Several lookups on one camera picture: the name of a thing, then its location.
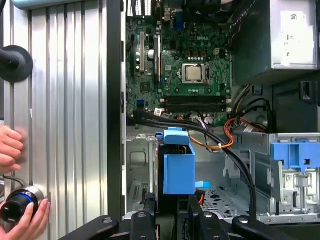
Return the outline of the person's left hand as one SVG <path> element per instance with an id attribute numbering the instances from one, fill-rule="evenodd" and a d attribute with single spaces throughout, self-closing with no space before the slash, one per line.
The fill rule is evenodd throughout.
<path id="1" fill-rule="evenodd" d="M 0 126 L 0 173 L 8 174 L 20 170 L 18 160 L 24 148 L 23 137 L 11 128 Z"/>

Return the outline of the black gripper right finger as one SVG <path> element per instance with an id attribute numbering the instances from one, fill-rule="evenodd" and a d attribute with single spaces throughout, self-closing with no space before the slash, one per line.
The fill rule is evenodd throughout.
<path id="1" fill-rule="evenodd" d="M 292 240 L 293 237 L 250 216 L 240 215 L 228 223 L 203 211 L 198 199 L 189 197 L 189 237 L 192 240 Z"/>

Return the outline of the person's right hand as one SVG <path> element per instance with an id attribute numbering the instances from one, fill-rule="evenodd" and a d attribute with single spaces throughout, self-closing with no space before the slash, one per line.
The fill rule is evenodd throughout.
<path id="1" fill-rule="evenodd" d="M 46 230 L 51 203 L 44 199 L 33 217 L 35 204 L 29 203 L 19 223 L 9 232 L 0 226 L 1 240 L 36 240 Z"/>

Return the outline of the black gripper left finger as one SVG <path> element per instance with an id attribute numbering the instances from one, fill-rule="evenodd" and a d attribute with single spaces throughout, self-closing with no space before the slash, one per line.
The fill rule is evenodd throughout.
<path id="1" fill-rule="evenodd" d="M 156 240 L 156 197 L 145 195 L 141 211 L 127 213 L 123 220 L 103 215 L 63 236 L 62 240 Z"/>

